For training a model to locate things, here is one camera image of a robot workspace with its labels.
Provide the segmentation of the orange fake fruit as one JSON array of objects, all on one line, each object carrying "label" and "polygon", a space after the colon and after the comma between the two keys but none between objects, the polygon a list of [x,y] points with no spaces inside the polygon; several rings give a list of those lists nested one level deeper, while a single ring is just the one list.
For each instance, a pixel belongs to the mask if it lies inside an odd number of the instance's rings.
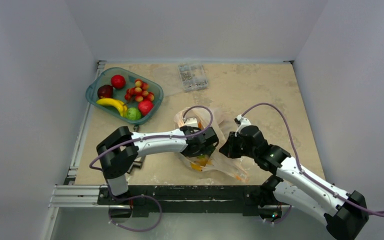
[{"label": "orange fake fruit", "polygon": [[208,161],[207,158],[198,158],[190,163],[190,167],[195,171],[202,172],[206,168]]}]

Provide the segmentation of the translucent orange plastic bag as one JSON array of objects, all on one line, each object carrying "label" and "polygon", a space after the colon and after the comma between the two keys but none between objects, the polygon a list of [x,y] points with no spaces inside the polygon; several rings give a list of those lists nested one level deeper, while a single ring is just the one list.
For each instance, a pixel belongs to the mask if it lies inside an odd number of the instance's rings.
[{"label": "translucent orange plastic bag", "polygon": [[[174,155],[180,161],[182,161],[186,167],[190,169],[192,169],[190,163],[196,159],[208,159],[208,163],[204,171],[199,172],[218,171],[242,183],[247,183],[250,178],[247,171],[242,167],[242,159],[228,158],[219,152],[219,149],[226,143],[229,132],[235,129],[234,123],[227,120],[226,115],[220,108],[212,108],[210,111],[213,115],[213,122],[211,126],[213,127],[219,139],[219,144],[215,148],[215,151],[210,156],[203,155],[199,157],[185,157],[180,153],[175,153]],[[210,123],[211,119],[210,113],[204,108],[197,107],[190,109],[189,107],[186,107],[174,116],[174,126],[185,126],[186,119],[191,117],[196,117],[200,120],[202,129],[204,129]]]}]

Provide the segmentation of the green fake custard apple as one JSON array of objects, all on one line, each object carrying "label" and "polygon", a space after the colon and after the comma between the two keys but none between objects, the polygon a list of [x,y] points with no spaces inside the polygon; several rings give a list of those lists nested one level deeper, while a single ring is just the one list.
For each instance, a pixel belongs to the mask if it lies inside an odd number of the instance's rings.
[{"label": "green fake custard apple", "polygon": [[142,113],[138,108],[130,107],[126,110],[124,117],[130,121],[138,121],[142,118]]}]

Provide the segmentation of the red yellow fake cherry bunch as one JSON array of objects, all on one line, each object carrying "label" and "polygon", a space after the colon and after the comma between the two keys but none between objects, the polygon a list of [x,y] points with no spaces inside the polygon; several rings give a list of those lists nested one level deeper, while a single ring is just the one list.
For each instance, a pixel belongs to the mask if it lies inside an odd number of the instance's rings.
[{"label": "red yellow fake cherry bunch", "polygon": [[151,102],[154,101],[155,95],[150,91],[150,84],[141,79],[135,79],[133,82],[133,87],[130,87],[126,90],[126,94],[124,95],[124,99],[127,102],[135,101],[140,103],[144,100],[149,100]]}]

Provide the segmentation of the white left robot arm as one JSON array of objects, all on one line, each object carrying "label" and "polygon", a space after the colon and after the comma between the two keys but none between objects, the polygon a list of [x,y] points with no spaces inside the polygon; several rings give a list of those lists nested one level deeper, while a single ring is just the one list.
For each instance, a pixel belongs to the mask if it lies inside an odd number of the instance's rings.
[{"label": "white left robot arm", "polygon": [[187,158],[210,156],[218,142],[212,127],[200,130],[184,125],[167,132],[140,133],[122,126],[100,142],[96,151],[104,179],[109,185],[109,197],[122,205],[129,199],[126,173],[134,160],[166,152],[180,153]]}]

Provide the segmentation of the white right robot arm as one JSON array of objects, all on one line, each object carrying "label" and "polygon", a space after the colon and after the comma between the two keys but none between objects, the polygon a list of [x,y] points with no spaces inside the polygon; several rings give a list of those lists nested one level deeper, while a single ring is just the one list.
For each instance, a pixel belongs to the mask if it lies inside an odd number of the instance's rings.
[{"label": "white right robot arm", "polygon": [[219,152],[231,159],[248,157],[272,175],[255,195],[260,206],[275,201],[300,209],[321,222],[336,240],[354,240],[369,220],[365,197],[348,193],[303,166],[280,146],[269,144],[255,125],[230,132]]}]

